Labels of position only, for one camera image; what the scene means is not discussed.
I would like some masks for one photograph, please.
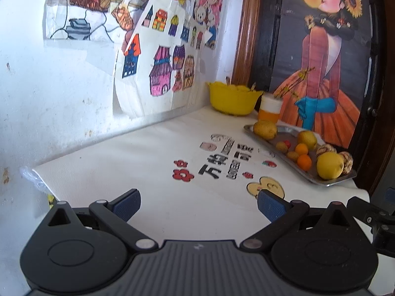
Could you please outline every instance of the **blue gripper pad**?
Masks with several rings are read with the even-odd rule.
[[[265,191],[261,190],[258,194],[258,209],[267,219],[273,222],[285,215],[286,207],[280,201],[270,197]]]
[[[108,208],[119,218],[128,221],[139,209],[141,195],[137,189],[131,189],[127,193],[108,203]]]
[[[391,205],[395,205],[395,189],[392,187],[389,187],[386,190],[386,196],[385,196],[386,202],[390,203]]]

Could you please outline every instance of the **wooden frame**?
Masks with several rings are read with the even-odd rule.
[[[243,0],[238,43],[232,81],[247,85],[257,37],[259,8],[261,0]],[[384,0],[387,19],[387,63],[381,90],[381,102],[371,138],[364,152],[355,183],[372,195],[384,173],[395,147],[395,31],[394,15],[390,14],[395,0]]]
[[[235,64],[232,74],[234,84],[246,85],[250,77],[260,3],[261,0],[243,0]]]

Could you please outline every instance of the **red flower print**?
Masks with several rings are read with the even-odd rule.
[[[252,179],[254,177],[254,175],[250,172],[244,172],[243,176],[246,177],[247,179]]]
[[[174,169],[173,170],[173,178],[176,180],[182,180],[184,182],[190,182],[191,179],[194,179],[195,176],[190,174],[188,170],[186,169]]]
[[[188,163],[183,160],[174,160],[174,164],[177,165],[177,167],[183,167],[186,168],[188,166]]]

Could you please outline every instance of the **silver tray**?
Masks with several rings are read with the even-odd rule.
[[[323,180],[317,174],[317,168],[316,168],[317,156],[314,151],[309,152],[309,156],[310,156],[311,160],[313,161],[313,165],[311,166],[311,169],[307,172],[303,171],[301,168],[299,168],[299,166],[297,164],[295,164],[292,160],[288,159],[285,154],[283,154],[282,152],[280,152],[279,150],[276,149],[276,143],[279,141],[284,141],[284,140],[288,140],[289,142],[291,142],[291,149],[294,149],[295,146],[297,145],[297,135],[298,135],[299,131],[292,129],[292,128],[288,128],[288,127],[277,126],[276,138],[274,138],[273,140],[267,141],[267,140],[257,136],[256,134],[254,134],[254,132],[252,131],[252,127],[253,127],[253,125],[245,125],[244,130],[249,135],[253,136],[258,141],[260,141],[261,143],[263,143],[267,147],[269,147],[273,152],[275,152],[275,154],[278,157],[280,157],[282,160],[284,160],[284,162],[288,166],[293,168],[298,174],[301,174],[308,181],[310,181],[316,185],[329,187],[329,186],[333,186],[338,183],[341,183],[343,181],[346,181],[347,179],[355,178],[357,176],[357,172],[354,169],[351,169],[351,172],[346,176],[342,176],[342,177],[339,177],[339,178],[336,178],[333,180]]]

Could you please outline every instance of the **yellow bowl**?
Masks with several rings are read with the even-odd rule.
[[[263,91],[251,91],[246,86],[228,86],[219,81],[207,84],[214,109],[231,115],[250,114],[259,96],[263,94]]]

